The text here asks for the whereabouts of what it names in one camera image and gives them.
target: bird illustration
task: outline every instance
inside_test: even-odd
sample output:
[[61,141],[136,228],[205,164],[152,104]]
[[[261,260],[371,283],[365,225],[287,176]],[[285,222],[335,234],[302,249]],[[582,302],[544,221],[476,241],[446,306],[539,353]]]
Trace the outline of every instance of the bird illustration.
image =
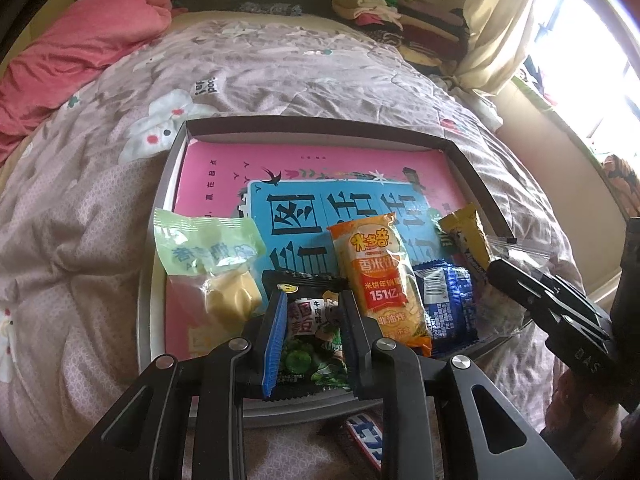
[[280,172],[277,175],[274,175],[273,173],[271,173],[271,171],[267,170],[267,168],[262,168],[262,169],[266,171],[271,178],[269,180],[261,180],[261,182],[264,184],[273,184],[274,186],[277,186],[279,181],[282,179],[282,172]]

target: silver screw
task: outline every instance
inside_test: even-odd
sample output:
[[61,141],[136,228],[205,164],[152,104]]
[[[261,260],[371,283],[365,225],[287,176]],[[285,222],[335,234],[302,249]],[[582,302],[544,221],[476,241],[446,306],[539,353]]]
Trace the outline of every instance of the silver screw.
[[376,346],[380,350],[393,350],[396,347],[396,342],[393,339],[389,339],[388,337],[381,337],[376,341]]
[[231,348],[235,352],[241,352],[242,350],[246,350],[248,346],[249,346],[248,341],[241,337],[236,337],[235,339],[232,339],[231,341],[229,341],[229,348]]
[[456,368],[466,370],[471,366],[471,359],[469,359],[466,355],[454,355],[451,358],[451,364],[453,364]]
[[161,370],[166,370],[167,368],[171,368],[175,363],[175,360],[170,355],[161,355],[158,359],[156,359],[156,367]]

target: bedspread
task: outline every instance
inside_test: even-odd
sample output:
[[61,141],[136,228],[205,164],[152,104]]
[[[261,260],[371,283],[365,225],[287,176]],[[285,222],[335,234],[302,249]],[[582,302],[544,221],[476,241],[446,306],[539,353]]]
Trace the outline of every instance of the bedspread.
[[[229,114],[369,121],[451,139],[513,233],[551,243],[556,271],[580,283],[540,186],[392,47],[238,19],[171,32],[105,70],[44,123],[0,197],[0,308],[13,321],[14,368],[0,383],[0,431],[36,480],[54,475],[136,377],[138,273],[166,150],[185,119]],[[553,361],[530,326],[482,364],[540,427]],[[346,461],[316,429],[247,431],[250,478],[340,473]],[[317,469],[329,463],[330,475]]]

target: white star illustration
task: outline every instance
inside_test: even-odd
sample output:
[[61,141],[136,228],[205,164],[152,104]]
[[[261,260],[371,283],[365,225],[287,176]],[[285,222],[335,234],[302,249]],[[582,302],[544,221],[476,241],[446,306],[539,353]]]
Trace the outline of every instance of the white star illustration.
[[369,171],[369,174],[372,174],[375,177],[373,179],[374,181],[380,182],[383,186],[385,185],[385,181],[387,181],[387,179],[385,178],[384,173],[380,173],[378,170],[375,170]]

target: beige curtain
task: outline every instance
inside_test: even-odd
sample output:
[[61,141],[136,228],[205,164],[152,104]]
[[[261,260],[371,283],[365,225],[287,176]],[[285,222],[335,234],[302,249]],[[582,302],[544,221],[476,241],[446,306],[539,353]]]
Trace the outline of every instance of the beige curtain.
[[469,51],[454,74],[465,89],[497,94],[527,57],[533,0],[466,0]]

